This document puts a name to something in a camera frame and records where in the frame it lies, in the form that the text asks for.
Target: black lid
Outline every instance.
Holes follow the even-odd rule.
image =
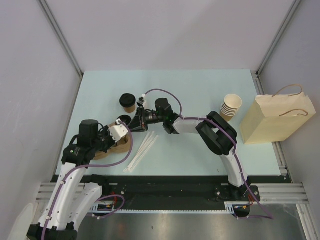
[[[120,104],[124,108],[130,108],[136,104],[136,97],[130,93],[125,93],[120,97]]]
[[[117,119],[120,119],[126,125],[129,125],[129,123],[132,121],[132,119],[131,119],[131,117],[129,115],[121,115]]]

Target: white straw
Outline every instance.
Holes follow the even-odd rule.
[[[135,164],[136,160],[138,159],[138,157],[143,153],[144,149],[150,144],[150,142],[152,141],[152,137],[155,134],[155,131],[152,132],[148,132],[147,135],[145,136],[144,140],[141,143],[141,146],[138,149],[138,152],[136,153],[136,155],[134,156],[134,158],[132,159],[132,161],[130,162],[130,164],[123,170],[124,173],[128,172],[132,166]]]
[[[146,153],[149,151],[149,149],[152,147],[152,145],[156,142],[157,138],[159,137],[159,135],[155,136],[155,138],[153,139],[153,141],[150,143],[150,145],[147,147],[147,149],[143,152],[143,154],[141,155],[141,157],[136,161],[135,165],[129,170],[130,173],[132,173],[132,171],[135,169],[135,167],[140,163],[140,161],[144,158],[144,156],[146,155]]]

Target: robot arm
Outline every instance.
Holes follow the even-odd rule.
[[[31,225],[28,231],[30,240],[41,240],[45,228],[45,240],[75,240],[78,228],[92,205],[101,197],[101,184],[87,184],[80,196],[75,200],[76,189],[86,173],[86,168],[73,171],[67,179],[66,175],[74,168],[88,165],[96,152],[107,152],[121,140],[128,130],[119,121],[117,125],[99,130],[96,120],[84,120],[79,126],[79,134],[74,136],[68,147],[63,151],[62,166],[52,197],[38,224]]]
[[[139,105],[135,117],[129,124],[132,132],[144,132],[148,130],[149,124],[163,123],[163,127],[169,134],[199,134],[211,152],[220,156],[228,174],[231,185],[241,188],[245,183],[241,176],[239,165],[234,157],[234,145],[230,139],[210,122],[200,119],[183,118],[174,113],[166,98],[155,101],[156,110],[148,110]],[[237,132],[217,112],[210,112],[205,118],[211,120],[223,129],[235,143],[237,143]]]

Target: gray panel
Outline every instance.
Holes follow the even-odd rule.
[[[115,214],[87,217],[77,240],[305,240],[295,205],[269,205],[275,220],[222,214]],[[261,214],[253,206],[251,213]]]
[[[0,239],[56,166],[80,79],[35,0],[0,1]]]
[[[257,70],[294,0],[47,0],[82,70]]]
[[[320,227],[320,1],[303,1],[291,25],[262,72],[266,94],[298,83],[310,97],[317,114],[282,143],[293,180],[303,182]],[[286,89],[284,93],[297,91]]]

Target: metal floor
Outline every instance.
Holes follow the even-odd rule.
[[[121,213],[86,217],[78,240],[306,240],[296,205],[268,205],[269,219],[236,220],[224,214]],[[251,215],[262,214],[254,205]]]

